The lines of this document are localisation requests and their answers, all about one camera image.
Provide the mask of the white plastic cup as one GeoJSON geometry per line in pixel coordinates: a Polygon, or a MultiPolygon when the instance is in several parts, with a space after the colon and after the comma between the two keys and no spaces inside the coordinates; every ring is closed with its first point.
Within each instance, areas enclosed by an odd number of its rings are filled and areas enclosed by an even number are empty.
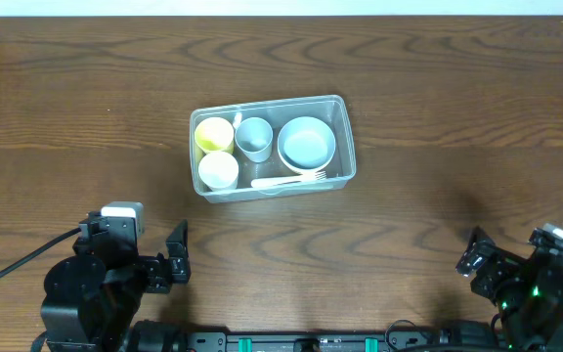
{"type": "Polygon", "coordinates": [[[211,191],[234,190],[238,186],[238,161],[227,152],[205,155],[197,171],[201,181],[211,191]]]}

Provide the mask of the green plastic spoon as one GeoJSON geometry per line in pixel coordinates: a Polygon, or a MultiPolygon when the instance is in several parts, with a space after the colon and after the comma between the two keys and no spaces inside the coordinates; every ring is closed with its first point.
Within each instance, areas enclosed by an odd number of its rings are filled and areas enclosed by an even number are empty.
{"type": "Polygon", "coordinates": [[[285,197],[333,190],[331,184],[307,185],[294,183],[284,185],[282,188],[258,189],[258,192],[267,197],[285,197]]]}

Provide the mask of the yellow plastic cup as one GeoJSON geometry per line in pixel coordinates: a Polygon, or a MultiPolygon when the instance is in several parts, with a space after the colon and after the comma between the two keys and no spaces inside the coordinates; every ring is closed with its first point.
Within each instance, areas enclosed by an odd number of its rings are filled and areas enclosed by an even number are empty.
{"type": "Polygon", "coordinates": [[[212,152],[232,154],[235,147],[234,126],[222,117],[204,119],[194,133],[194,149],[196,156],[212,152]]]}

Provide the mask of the grey plastic cup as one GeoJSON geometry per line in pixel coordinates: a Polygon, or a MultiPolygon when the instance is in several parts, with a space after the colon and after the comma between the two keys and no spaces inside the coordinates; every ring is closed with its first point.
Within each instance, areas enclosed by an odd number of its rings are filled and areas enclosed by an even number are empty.
{"type": "Polygon", "coordinates": [[[273,138],[272,126],[260,117],[250,117],[244,120],[235,133],[238,148],[255,163],[264,162],[271,156],[273,138]]]}

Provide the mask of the pink plastic fork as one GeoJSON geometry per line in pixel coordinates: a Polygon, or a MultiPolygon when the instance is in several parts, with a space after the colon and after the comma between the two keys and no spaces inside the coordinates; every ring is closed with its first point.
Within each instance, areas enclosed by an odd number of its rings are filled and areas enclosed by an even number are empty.
{"type": "Polygon", "coordinates": [[[281,177],[253,179],[250,185],[252,188],[267,188],[276,185],[283,185],[283,184],[290,184],[297,182],[320,181],[325,178],[326,178],[326,173],[324,171],[318,171],[313,173],[298,174],[295,176],[281,176],[281,177]]]}

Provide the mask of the white plastic bowl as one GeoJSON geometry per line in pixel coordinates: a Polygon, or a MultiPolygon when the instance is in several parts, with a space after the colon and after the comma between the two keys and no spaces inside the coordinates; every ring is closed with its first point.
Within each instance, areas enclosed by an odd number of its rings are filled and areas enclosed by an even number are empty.
{"type": "Polygon", "coordinates": [[[291,171],[299,174],[314,173],[325,169],[333,160],[336,149],[328,147],[316,149],[278,148],[281,162],[291,171]]]}

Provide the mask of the grey plastic bowl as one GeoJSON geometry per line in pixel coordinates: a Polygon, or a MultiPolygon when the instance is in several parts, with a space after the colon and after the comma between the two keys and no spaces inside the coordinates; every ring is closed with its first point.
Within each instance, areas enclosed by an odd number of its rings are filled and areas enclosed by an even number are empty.
{"type": "Polygon", "coordinates": [[[278,136],[278,148],[336,149],[333,130],[323,121],[312,116],[300,116],[286,123],[278,136]]]}

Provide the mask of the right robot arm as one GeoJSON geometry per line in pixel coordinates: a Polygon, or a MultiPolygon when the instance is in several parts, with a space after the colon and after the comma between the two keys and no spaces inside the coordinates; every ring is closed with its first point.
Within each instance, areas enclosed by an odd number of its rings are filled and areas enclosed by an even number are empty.
{"type": "Polygon", "coordinates": [[[563,229],[546,223],[529,244],[534,250],[524,258],[475,227],[455,269],[472,275],[471,291],[498,307],[509,350],[563,351],[563,229]]]}

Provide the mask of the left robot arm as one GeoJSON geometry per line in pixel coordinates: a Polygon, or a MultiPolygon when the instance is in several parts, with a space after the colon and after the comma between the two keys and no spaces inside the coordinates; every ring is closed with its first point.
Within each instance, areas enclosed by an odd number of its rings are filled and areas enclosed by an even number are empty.
{"type": "Polygon", "coordinates": [[[140,254],[132,217],[89,213],[79,224],[73,255],[46,275],[40,315],[45,326],[31,348],[52,352],[185,352],[179,328],[133,320],[146,293],[167,294],[191,276],[188,223],[166,239],[166,253],[140,254]]]}

